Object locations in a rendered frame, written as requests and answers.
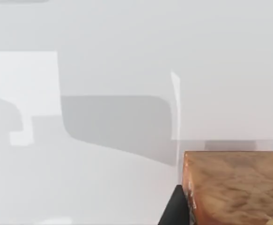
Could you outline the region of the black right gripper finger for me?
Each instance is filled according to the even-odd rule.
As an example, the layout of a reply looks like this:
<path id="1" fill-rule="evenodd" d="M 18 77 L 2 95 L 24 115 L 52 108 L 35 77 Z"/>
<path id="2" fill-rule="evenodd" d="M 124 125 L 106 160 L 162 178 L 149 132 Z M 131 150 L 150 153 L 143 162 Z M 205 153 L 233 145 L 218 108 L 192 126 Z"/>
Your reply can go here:
<path id="1" fill-rule="evenodd" d="M 176 185 L 157 225 L 194 225 L 181 184 Z"/>

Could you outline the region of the brown bread loaf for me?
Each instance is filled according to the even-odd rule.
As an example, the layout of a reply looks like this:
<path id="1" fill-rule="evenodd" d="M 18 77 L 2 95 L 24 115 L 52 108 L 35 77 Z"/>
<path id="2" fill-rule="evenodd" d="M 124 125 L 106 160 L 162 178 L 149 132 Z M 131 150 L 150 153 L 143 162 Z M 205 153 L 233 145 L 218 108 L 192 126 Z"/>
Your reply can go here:
<path id="1" fill-rule="evenodd" d="M 273 225 L 273 151 L 188 151 L 189 225 Z"/>

